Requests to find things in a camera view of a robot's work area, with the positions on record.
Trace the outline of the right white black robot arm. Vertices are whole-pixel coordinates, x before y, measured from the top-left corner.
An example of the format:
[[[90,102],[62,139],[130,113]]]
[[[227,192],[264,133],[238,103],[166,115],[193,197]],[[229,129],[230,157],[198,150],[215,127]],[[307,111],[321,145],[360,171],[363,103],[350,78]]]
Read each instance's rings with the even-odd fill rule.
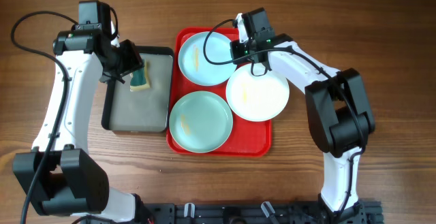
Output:
[[[236,40],[230,52],[240,65],[225,92],[232,111],[247,121],[270,120],[287,105],[293,84],[305,96],[309,132],[324,155],[321,205],[331,223],[356,216],[358,163],[375,130],[360,74],[320,63],[288,35]]]

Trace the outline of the white plate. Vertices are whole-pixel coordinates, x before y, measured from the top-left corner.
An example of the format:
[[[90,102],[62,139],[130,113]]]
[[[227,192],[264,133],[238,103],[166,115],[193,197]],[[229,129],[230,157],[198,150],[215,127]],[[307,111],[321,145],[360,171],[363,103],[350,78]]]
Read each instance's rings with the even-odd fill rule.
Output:
[[[290,98],[287,79],[261,64],[243,65],[228,80],[225,96],[232,111],[252,122],[270,120],[280,114]]]

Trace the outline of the green yellow sponge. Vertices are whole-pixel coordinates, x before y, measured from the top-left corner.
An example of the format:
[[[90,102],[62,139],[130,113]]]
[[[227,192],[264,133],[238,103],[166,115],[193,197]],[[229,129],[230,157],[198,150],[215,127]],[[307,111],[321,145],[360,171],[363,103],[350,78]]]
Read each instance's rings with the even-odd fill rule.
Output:
[[[143,60],[144,66],[130,74],[131,80],[129,83],[130,91],[137,92],[149,89],[151,87],[151,82],[148,75],[148,63]]]

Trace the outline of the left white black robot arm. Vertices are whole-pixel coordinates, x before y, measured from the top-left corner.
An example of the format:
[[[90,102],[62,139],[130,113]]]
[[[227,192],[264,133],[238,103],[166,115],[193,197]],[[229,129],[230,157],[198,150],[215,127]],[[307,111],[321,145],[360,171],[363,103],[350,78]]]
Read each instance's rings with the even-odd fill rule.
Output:
[[[109,185],[107,173],[88,154],[88,125],[99,82],[121,80],[143,62],[133,42],[101,30],[63,31],[53,46],[57,64],[44,124],[31,151],[14,157],[13,172],[29,208],[42,216],[77,215],[113,223],[151,223],[136,194]]]

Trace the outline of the mint green plate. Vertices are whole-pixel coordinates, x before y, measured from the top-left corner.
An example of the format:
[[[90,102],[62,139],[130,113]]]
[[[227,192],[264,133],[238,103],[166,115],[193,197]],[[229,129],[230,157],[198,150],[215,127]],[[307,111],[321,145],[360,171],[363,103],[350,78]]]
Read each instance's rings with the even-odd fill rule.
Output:
[[[184,95],[175,103],[169,117],[170,135],[191,153],[209,153],[223,146],[233,125],[227,102],[208,91]]]

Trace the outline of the light blue plate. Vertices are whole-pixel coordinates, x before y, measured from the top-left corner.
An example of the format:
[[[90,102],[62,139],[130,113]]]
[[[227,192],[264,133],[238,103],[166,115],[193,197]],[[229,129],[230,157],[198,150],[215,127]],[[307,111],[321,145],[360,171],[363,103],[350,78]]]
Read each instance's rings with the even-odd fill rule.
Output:
[[[213,65],[203,53],[204,40],[208,32],[196,33],[182,45],[178,54],[178,66],[189,81],[200,86],[215,86],[225,82],[235,72],[237,66],[233,63]],[[231,40],[220,33],[212,33],[206,44],[206,54],[209,60],[220,63],[229,61]]]

